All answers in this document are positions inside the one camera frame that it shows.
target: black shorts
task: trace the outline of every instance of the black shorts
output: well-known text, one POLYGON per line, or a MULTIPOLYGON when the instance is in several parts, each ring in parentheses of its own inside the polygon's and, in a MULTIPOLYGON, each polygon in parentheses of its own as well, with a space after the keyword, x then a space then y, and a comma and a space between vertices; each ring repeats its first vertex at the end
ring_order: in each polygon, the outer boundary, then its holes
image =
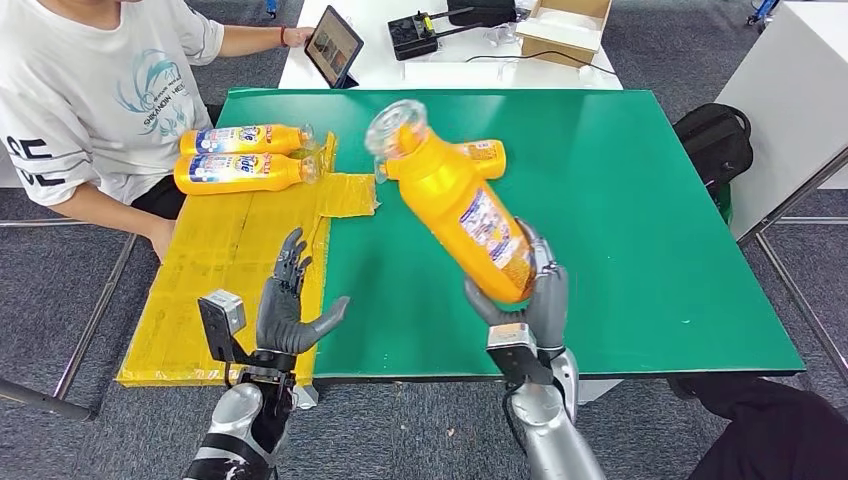
POLYGON ((176 220, 180 209, 183 208, 183 202, 185 194, 177 188, 174 176, 168 175, 147 193, 136 198, 131 206, 162 218, 176 220))

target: plastic bottle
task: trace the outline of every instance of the plastic bottle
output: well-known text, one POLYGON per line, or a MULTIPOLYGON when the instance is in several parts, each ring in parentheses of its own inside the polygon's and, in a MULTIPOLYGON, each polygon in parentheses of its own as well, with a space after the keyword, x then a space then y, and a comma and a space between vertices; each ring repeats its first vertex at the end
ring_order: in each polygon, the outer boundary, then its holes
POLYGON ((500 140, 478 140, 455 145, 468 156, 486 180, 501 178, 506 171, 506 150, 500 140))
POLYGON ((387 107, 365 145, 377 157, 377 176, 397 178, 404 202, 483 292, 504 303, 527 298, 534 277, 527 239, 473 162, 430 129, 424 105, 387 107))
POLYGON ((320 173, 311 156, 296 160, 270 153, 211 153, 180 156, 174 181, 187 195, 212 195, 283 190, 300 182, 313 183, 320 173))
POLYGON ((280 153, 288 155, 300 148, 312 148, 312 127, 251 125, 246 127, 191 130, 180 138, 180 154, 280 153))
MULTIPOLYGON (((503 176, 506 171, 506 151, 500 140, 479 140, 476 142, 452 144, 462 155, 468 157, 477 172, 486 180, 494 180, 503 176)), ((397 172, 402 168, 402 161, 397 158, 387 158, 381 163, 377 181, 397 180, 397 172)))

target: metal table leg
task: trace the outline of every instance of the metal table leg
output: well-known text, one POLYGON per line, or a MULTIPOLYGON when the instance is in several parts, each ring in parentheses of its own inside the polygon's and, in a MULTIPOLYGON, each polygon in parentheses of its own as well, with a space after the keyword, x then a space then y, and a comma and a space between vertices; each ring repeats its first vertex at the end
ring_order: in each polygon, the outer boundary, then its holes
POLYGON ((88 225, 73 218, 41 218, 37 220, 0 220, 0 228, 63 227, 66 225, 88 225))
POLYGON ((94 418, 94 412, 89 408, 51 397, 46 393, 37 392, 2 378, 0 378, 0 397, 6 397, 48 412, 58 413, 74 420, 91 420, 94 418))
POLYGON ((103 291, 100 292, 100 298, 97 299, 97 303, 94 305, 94 311, 91 313, 91 317, 89 317, 88 323, 86 323, 85 329, 82 331, 82 336, 80 336, 77 347, 71 355, 71 360, 65 367, 65 372, 62 374, 62 378, 56 386, 56 391, 53 393, 53 396, 60 400, 64 400, 68 395, 68 389, 71 387, 71 383, 74 381, 77 371, 79 371, 79 366, 80 363, 82 363, 83 357, 85 357, 85 352, 87 352, 88 347, 91 346, 91 341, 94 339, 94 332, 97 330, 97 326, 100 325, 100 319, 103 317, 103 314, 106 313, 106 307, 109 306, 109 300, 112 299, 112 294, 115 292, 115 287, 118 285, 118 279, 121 278, 121 273, 124 272, 124 268, 127 266, 127 260, 130 258, 130 253, 132 252, 133 245, 135 245, 136 238, 138 238, 137 235, 133 234, 127 238, 126 242, 124 242, 124 248, 121 249, 121 253, 118 255, 118 260, 115 262, 115 266, 112 267, 112 272, 106 280, 106 285, 103 287, 103 291))
MULTIPOLYGON (((45 219, 0 222, 0 227, 55 227, 84 224, 85 222, 78 222, 76 220, 45 219)), ((97 326, 100 325, 100 320, 106 312, 109 300, 111 300, 112 294, 115 292, 115 287, 117 286, 118 280, 121 278, 121 274, 127 265, 127 261, 129 260, 130 253, 132 253, 132 249, 137 238, 137 235, 130 235, 124 242, 124 247, 121 249, 121 253, 118 255, 115 265, 112 267, 112 272, 106 280, 106 285, 103 287, 103 291, 100 292, 100 298, 97 299, 94 311, 83 329, 79 342, 77 342, 74 353, 71 355, 71 359, 68 361, 65 371, 62 374, 62 378, 59 380, 59 384, 56 386, 56 390, 53 395, 47 395, 0 378, 0 397, 6 397, 10 400, 25 403, 49 412, 58 413, 76 420, 91 420, 94 418, 95 413, 93 410, 68 402, 65 398, 68 395, 68 389, 70 389, 71 384, 79 371, 82 360, 85 358, 85 354, 91 346, 91 342, 94 339, 94 332, 97 330, 97 326)))
POLYGON ((825 353, 830 357, 833 364, 836 366, 836 370, 842 376, 842 379, 848 384, 848 360, 846 360, 845 355, 839 351, 839 347, 834 343, 833 338, 831 338, 830 334, 827 333, 827 330, 822 325, 819 317, 816 316, 815 312, 813 312, 812 307, 807 302, 807 299, 804 298, 804 294, 801 293, 801 290, 798 289, 798 285, 795 284, 795 280, 792 279, 792 276, 789 274, 789 270, 786 269, 786 266, 783 265, 783 262, 780 261, 780 258, 777 256, 777 252, 774 251, 771 244, 766 240, 761 233, 757 233, 755 238, 757 239, 757 243, 760 245, 760 248, 765 252, 768 261, 771 262, 775 271, 777 271, 778 276, 780 277, 781 282, 786 286, 786 290, 789 291, 789 294, 792 296, 792 301, 795 305, 798 306, 798 310, 801 311, 801 316, 804 317, 804 320, 807 322, 807 325, 810 329, 815 333, 816 338, 819 343, 821 343, 822 347, 824 347, 825 353))
POLYGON ((848 217, 783 217, 777 225, 848 225, 848 217))
POLYGON ((830 177, 832 177, 836 172, 842 169, 845 165, 848 165, 848 147, 844 150, 836 154, 821 170, 818 171, 815 175, 810 177, 809 180, 804 182, 798 190, 789 195, 786 200, 783 201, 780 205, 777 206, 774 210, 772 210, 766 218, 762 219, 760 223, 754 225, 751 230, 742 235, 742 237, 736 242, 740 247, 745 246, 751 239, 753 239, 758 233, 765 230, 769 225, 775 223, 776 221, 783 218, 783 216, 788 212, 792 207, 794 207, 798 202, 803 200, 807 195, 818 189, 824 182, 826 182, 830 177))

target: tablet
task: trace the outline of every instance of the tablet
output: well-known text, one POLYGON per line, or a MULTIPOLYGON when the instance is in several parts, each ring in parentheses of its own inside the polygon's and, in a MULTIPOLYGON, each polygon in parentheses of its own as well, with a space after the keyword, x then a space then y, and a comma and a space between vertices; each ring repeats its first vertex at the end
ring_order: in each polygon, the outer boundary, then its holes
POLYGON ((339 12, 328 5, 305 51, 330 88, 349 88, 357 85, 348 70, 364 43, 339 12))

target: bottle cap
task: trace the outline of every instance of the bottle cap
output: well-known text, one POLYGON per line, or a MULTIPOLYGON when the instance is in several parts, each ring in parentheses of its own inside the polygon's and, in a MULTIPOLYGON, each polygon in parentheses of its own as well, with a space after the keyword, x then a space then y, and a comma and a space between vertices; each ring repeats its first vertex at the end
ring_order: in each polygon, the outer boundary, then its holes
POLYGON ((318 164, 315 162, 315 157, 304 157, 300 161, 300 179, 306 183, 315 183, 321 176, 318 164))
POLYGON ((315 148, 315 130, 312 125, 304 123, 300 130, 300 148, 313 149, 315 148))
POLYGON ((416 100, 395 102, 374 117, 365 147, 374 156, 402 158, 427 137, 427 109, 416 100))
POLYGON ((389 172, 386 166, 386 157, 374 157, 374 180, 377 183, 384 183, 389 178, 389 172))

